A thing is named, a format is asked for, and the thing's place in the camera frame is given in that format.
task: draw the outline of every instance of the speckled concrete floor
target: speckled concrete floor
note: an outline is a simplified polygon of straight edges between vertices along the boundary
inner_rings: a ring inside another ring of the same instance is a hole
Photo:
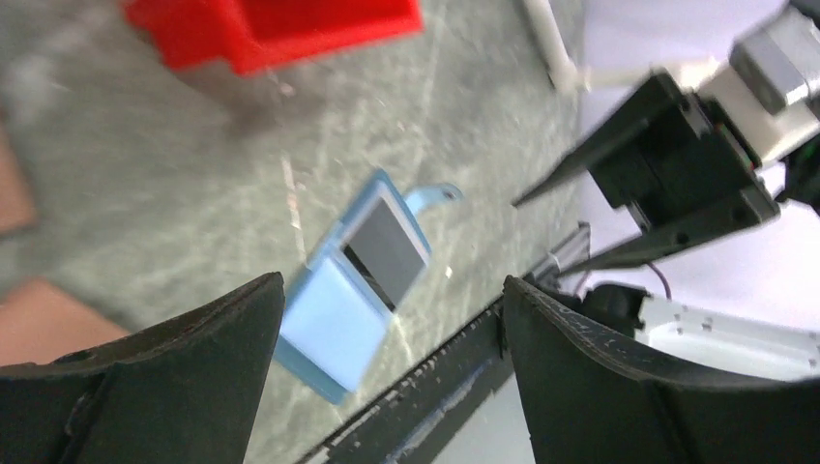
[[[575,42],[580,1],[553,3]],[[423,6],[422,35],[242,80],[167,71],[111,1],[0,2],[0,96],[42,216],[0,241],[0,292],[46,276],[136,331],[291,275],[374,166],[457,184],[465,202],[422,217],[433,263],[354,397],[332,407],[272,366],[247,462],[292,462],[574,226],[569,189],[509,207],[576,113],[517,2]]]

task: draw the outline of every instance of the red bin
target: red bin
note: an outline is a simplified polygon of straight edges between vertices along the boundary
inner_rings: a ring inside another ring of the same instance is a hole
[[[238,74],[424,28],[416,0],[132,0],[126,17],[169,68],[224,59]]]

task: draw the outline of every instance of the cable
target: cable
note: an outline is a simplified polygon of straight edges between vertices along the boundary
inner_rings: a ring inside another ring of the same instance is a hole
[[[669,280],[666,279],[666,275],[658,269],[653,263],[646,263],[646,266],[655,273],[656,276],[660,279],[660,283],[663,284],[663,291],[666,293],[666,300],[672,300],[672,287],[669,285]]]
[[[646,265],[656,276],[660,279],[660,283],[663,284],[663,292],[666,294],[666,300],[672,300],[672,286],[669,285],[669,280],[666,278],[666,275],[663,275],[663,272],[653,263],[647,263]],[[578,292],[584,288],[584,284],[587,283],[589,277],[592,275],[592,271],[587,271],[578,281],[578,284],[575,285],[575,289],[572,291],[573,295],[577,295]]]
[[[584,288],[584,284],[587,283],[587,280],[591,275],[592,271],[587,271],[586,273],[584,273],[584,275],[581,276],[581,279],[578,281],[578,284],[575,285],[575,290],[572,291],[573,295],[577,295],[578,292],[580,292],[581,289]]]

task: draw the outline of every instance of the cardboard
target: cardboard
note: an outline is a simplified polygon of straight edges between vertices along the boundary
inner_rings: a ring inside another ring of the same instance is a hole
[[[0,365],[51,363],[128,332],[41,278],[0,304]]]

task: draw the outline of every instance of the white plastic part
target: white plastic part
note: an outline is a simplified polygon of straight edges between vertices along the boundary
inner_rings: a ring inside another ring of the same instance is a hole
[[[820,131],[820,121],[804,103],[772,116],[728,65],[697,90],[720,103],[746,142],[769,165],[785,157]]]
[[[630,87],[649,72],[666,69],[682,88],[696,88],[711,77],[720,62],[713,57],[702,60],[649,64],[645,68],[593,70],[578,67],[567,52],[549,0],[524,0],[532,28],[538,38],[552,84],[560,93],[588,91],[601,87]]]
[[[820,375],[816,333],[772,326],[648,298],[645,327],[635,339],[666,354],[709,367],[774,380]]]

